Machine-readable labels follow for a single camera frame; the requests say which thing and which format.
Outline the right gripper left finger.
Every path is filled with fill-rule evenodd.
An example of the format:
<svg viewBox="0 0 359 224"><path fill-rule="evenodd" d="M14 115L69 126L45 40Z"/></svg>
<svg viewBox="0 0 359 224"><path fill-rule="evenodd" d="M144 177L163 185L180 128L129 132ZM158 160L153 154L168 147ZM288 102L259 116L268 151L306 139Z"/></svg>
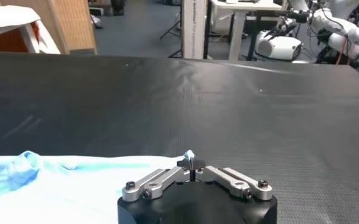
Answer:
<svg viewBox="0 0 359 224"><path fill-rule="evenodd" d="M135 202L141 198L155 200L174 183L191 180L193 158L173 158L163 164L154 164L154 170L138 180L128 181L122 188L121 199Z"/></svg>

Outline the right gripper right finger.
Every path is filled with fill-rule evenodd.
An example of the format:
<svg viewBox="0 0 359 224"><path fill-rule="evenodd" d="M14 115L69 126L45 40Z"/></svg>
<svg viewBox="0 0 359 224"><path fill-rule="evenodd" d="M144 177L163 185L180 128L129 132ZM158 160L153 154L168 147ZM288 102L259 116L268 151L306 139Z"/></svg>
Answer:
<svg viewBox="0 0 359 224"><path fill-rule="evenodd" d="M244 200L255 198L261 201L272 199L272 187L266 180L255 180L229 167L205 166L195 171L195 177L203 182L215 182L228 190L229 194Z"/></svg>

